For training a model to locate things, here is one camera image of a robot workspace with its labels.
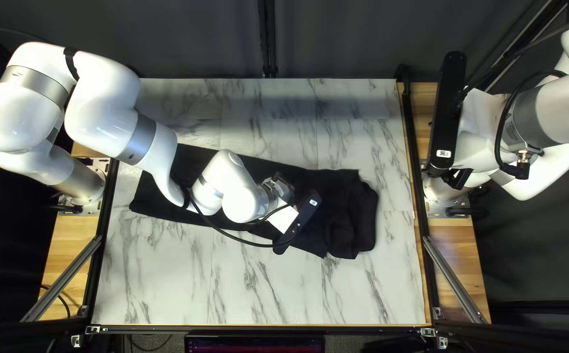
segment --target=black mounting post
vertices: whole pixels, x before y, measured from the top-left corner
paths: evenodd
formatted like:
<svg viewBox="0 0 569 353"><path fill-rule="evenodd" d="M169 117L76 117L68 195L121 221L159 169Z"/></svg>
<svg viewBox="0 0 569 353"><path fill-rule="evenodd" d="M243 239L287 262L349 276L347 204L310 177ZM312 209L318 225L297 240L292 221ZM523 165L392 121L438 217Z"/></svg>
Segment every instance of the black mounting post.
<svg viewBox="0 0 569 353"><path fill-rule="evenodd" d="M264 78L275 78L278 76L275 0L258 0L258 17L260 52L262 53L262 76Z"/></svg>

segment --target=metal bracket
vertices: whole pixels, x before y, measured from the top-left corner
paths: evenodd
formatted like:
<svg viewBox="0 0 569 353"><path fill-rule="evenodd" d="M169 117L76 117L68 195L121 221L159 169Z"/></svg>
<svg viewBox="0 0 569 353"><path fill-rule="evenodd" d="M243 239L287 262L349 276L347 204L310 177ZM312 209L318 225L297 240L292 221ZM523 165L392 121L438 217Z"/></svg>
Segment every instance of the metal bracket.
<svg viewBox="0 0 569 353"><path fill-rule="evenodd" d="M432 308L432 316L434 317L435 320L445 319L445 316L443 316L443 312L441 311L441 308L439 308L439 307L433 307Z"/></svg>
<svg viewBox="0 0 569 353"><path fill-rule="evenodd" d="M82 335L71 336L71 347L82 348L84 347L84 337Z"/></svg>
<svg viewBox="0 0 569 353"><path fill-rule="evenodd" d="M95 333L101 333L101 326L97 325L86 326L86 331L84 333L87 335L94 335Z"/></svg>
<svg viewBox="0 0 569 353"><path fill-rule="evenodd" d="M435 329L432 327L422 327L419 329L419 334L422 337L436 337L437 333L435 333Z"/></svg>
<svg viewBox="0 0 569 353"><path fill-rule="evenodd" d="M110 169L110 158L86 158L87 160L92 160L91 165L86 165L88 168L92 169L95 173L97 173L101 179L106 182L106 175L108 174L108 170ZM71 203L72 198L67 198L65 195L61 195L58 199L59 205L65 206L75 206L75 204ZM103 196L99 199L99 201L93 204L87 204L82 206L81 213L73 213L69 211L60 211L58 212L59 215L68 215L74 217L99 217L99 213L101 211L101 204L104 201Z"/></svg>
<svg viewBox="0 0 569 353"><path fill-rule="evenodd" d="M447 339L445 337L437 337L437 349L446 349Z"/></svg>
<svg viewBox="0 0 569 353"><path fill-rule="evenodd" d="M77 309L77 317L86 317L88 308L89 308L88 305L82 305L79 309Z"/></svg>

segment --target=silver joint ring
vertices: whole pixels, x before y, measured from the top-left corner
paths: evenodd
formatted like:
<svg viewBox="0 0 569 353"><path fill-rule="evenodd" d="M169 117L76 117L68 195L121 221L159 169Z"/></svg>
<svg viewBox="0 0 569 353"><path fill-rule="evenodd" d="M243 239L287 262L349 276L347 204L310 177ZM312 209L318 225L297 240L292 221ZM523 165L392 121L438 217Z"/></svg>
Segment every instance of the silver joint ring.
<svg viewBox="0 0 569 353"><path fill-rule="evenodd" d="M18 85L40 93L61 109L64 109L67 98L69 98L69 91L63 85L53 78L28 67L17 65L6 67L3 76L1 76L0 84L2 83Z"/></svg>
<svg viewBox="0 0 569 353"><path fill-rule="evenodd" d="M130 165L138 164L147 154L155 135L156 122L139 114L132 138L130 138L123 152L117 156L117 159Z"/></svg>

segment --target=wooden surface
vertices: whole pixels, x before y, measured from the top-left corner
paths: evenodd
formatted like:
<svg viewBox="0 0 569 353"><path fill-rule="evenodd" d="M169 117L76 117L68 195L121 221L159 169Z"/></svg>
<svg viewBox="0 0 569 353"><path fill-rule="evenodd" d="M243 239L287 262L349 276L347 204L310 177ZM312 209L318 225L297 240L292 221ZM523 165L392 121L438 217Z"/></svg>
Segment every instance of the wooden surface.
<svg viewBox="0 0 569 353"><path fill-rule="evenodd" d="M402 94L403 90L404 86L398 84L398 92ZM414 83L411 85L411 104L413 107L417 152L420 160L425 160L428 154L428 142L430 137L428 123L432 120L436 93L437 84L435 83ZM450 267L452 267L457 277L459 277L459 280L468 293L472 296L478 308L483 312L487 321L491 322L471 218L430 219L428 225L430 236L435 245L437 245L437 248L443 254L445 260L449 263ZM415 221L415 235L419 239L417 220ZM420 242L418 242L417 245L417 250L420 253L422 277L424 277L424 264L421 255L422 246ZM467 321L468 318L463 313L461 304L445 281L445 278L439 272L439 269L436 268L435 272L439 303L445 317L452 320ZM427 293L425 281L424 293ZM424 295L424 300L426 302L426 308L428 308L428 298L426 295ZM428 312L426 313L426 320L430 322L430 314Z"/></svg>
<svg viewBox="0 0 569 353"><path fill-rule="evenodd" d="M99 152L76 143L73 145L71 154L74 157L105 157ZM98 221L98 217L58 215L55 220L49 255L47 256L47 262L45 264L45 274L43 276L44 285L51 286L58 276L60 276L75 259L77 254L91 241L97 232ZM82 266L80 271L73 277L64 291L62 291L62 298L64 298L69 305L71 317L77 314L77 309L82 305L89 264L90 260ZM45 294L45 290L40 290L38 298L42 294ZM40 320L55 320L66 317L67 310L64 308L62 302L56 299Z"/></svg>
<svg viewBox="0 0 569 353"><path fill-rule="evenodd" d="M403 86L398 84L402 93ZM430 129L428 123L432 120L437 84L412 84L412 106L415 119L415 134L420 159L425 159L428 152ZM92 149L74 144L72 155L74 157L105 157ZM97 217L67 217L58 216L53 231L52 244L49 250L43 284L51 285L61 272L71 263L78 253L88 244L97 229ZM430 235L435 244L450 264L468 293L476 301L488 321L489 308L483 285L480 261L474 229L471 219L431 219L429 221ZM415 227L415 235L419 239L419 229ZM422 262L422 246L417 242L417 252L424 279L424 264ZM82 304L84 288L89 265L85 264L75 278L64 290L64 299L68 302L72 315ZM446 318L454 320L467 320L462 313L454 293L445 282L445 278L437 270L437 288L439 301ZM424 284L424 301L428 308L426 281ZM66 311L62 303L55 300L47 310L42 320L65 318ZM430 321L430 313L426 310L426 322Z"/></svg>

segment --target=black cable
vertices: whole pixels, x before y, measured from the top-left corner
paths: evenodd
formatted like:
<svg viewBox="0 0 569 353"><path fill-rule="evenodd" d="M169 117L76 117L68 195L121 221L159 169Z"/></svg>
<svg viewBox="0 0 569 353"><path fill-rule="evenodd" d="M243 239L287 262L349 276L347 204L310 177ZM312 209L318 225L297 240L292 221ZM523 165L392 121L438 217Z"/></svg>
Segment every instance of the black cable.
<svg viewBox="0 0 569 353"><path fill-rule="evenodd" d="M13 34L17 34L17 35L24 35L24 36L28 36L28 37L30 37L30 38L34 38L34 39L36 39L36 40L39 40L39 41L41 41L41 42L53 44L52 42L50 42L50 41L48 41L48 40L46 40L46 39L44 39L44 38L41 38L41 37L39 37L39 36L34 36L34 35L30 34L30 33L26 33L26 32L23 32L23 31L17 31L16 29L0 27L0 32L13 33Z"/></svg>
<svg viewBox="0 0 569 353"><path fill-rule="evenodd" d="M40 288L43 288L44 290L49 290L49 287L46 285L40 285ZM67 318L71 318L71 310L69 309L69 304L67 304L67 302L64 300L64 298L62 298L61 295L58 295L58 299L60 299L60 301L64 305L64 308L67 309Z"/></svg>
<svg viewBox="0 0 569 353"><path fill-rule="evenodd" d="M507 120L508 112L511 109L511 106L513 105L513 102L517 98L519 92L522 89L524 89L528 83L530 83L532 80L540 76L563 77L565 75L566 75L565 72L559 70L540 71L535 74L532 74L531 76L524 78L524 80L519 85L517 85L513 93L511 93L511 96L507 100L507 103L505 104L505 107L502 109L502 113L500 114L500 118L498 120L498 128L496 129L496 139L493 145L493 154L494 157L496 158L496 163L498 164L498 167L500 168L501 171L509 175L512 175L514 177L518 177L524 172L519 167L506 164L505 162L502 161L502 158L500 157L500 143L502 141L502 132L505 129L505 121Z"/></svg>
<svg viewBox="0 0 569 353"><path fill-rule="evenodd" d="M485 80L490 78L493 74L498 73L500 71L500 69L504 69L506 66L508 66L511 63L511 61L520 57L522 54L528 52L532 48L535 48L539 44L542 44L543 42L546 42L547 40L550 40L553 37L560 35L561 33L565 32L567 30L569 30L569 22L564 24L563 26L555 29L554 31L548 33L547 35L542 36L539 39L533 40L529 44L526 44L522 48L517 49L513 53L505 52L502 55L502 59L500 59L500 61L498 61L498 63L496 65L493 65L489 70L487 70L487 72L485 72L482 76L480 76L479 78L474 80L474 82L472 82L471 84L468 84L462 91L460 91L457 94L457 98L456 98L457 104L460 104L465 99L465 97L468 95L469 91L473 90L477 85L481 84L482 82L484 82Z"/></svg>
<svg viewBox="0 0 569 353"><path fill-rule="evenodd" d="M461 208L454 208L448 207L445 209L446 216L453 216L453 215L480 215L482 214L482 210L477 209L461 209Z"/></svg>
<svg viewBox="0 0 569 353"><path fill-rule="evenodd" d="M167 342L169 342L169 340L171 339L171 337L173 335L169 335L169 337L167 337L167 340L165 340L161 345L157 346L156 348L153 349L145 349L142 348L141 346L139 346L138 344L134 343L134 341L132 341L132 335L126 335L127 336L127 340L130 343L130 351L132 351L132 346L142 350L143 352L154 352L155 350L161 349L162 347L164 347L165 344L167 344Z"/></svg>
<svg viewBox="0 0 569 353"><path fill-rule="evenodd" d="M47 208L58 212L72 212L73 214L80 214L84 210L82 206L67 206L67 205L48 205Z"/></svg>
<svg viewBox="0 0 569 353"><path fill-rule="evenodd" d="M247 241L243 238L240 237L235 237L233 235L231 235L230 233L227 233L226 231L224 231L223 229L219 228L218 226L216 226L213 222L210 221L210 219L208 219L208 217L206 217L202 211L200 210L199 207L197 207L197 204L195 204L195 201L193 199L193 192L189 191L190 193L190 198L191 198L191 204L193 205L193 207L195 208L195 210L197 211L197 213L199 213L200 217L202 218L202 220L204 222L206 222L211 228L215 229L217 232L223 234L224 236L227 236L230 239L236 240L240 243L243 244L247 244L247 245L252 245L252 246L257 246L257 247L278 247L278 246L283 246L283 245L289 245L293 242L293 239L295 239L296 234L293 234L293 236L287 240L287 241L283 241L281 243L274 243L274 244L264 244L264 243L254 243L253 241Z"/></svg>
<svg viewBox="0 0 569 353"><path fill-rule="evenodd" d="M58 197L58 196L62 196L62 192L61 192L61 191L58 191L58 192L54 193L53 195L49 196L49 199L51 200L52 198Z"/></svg>

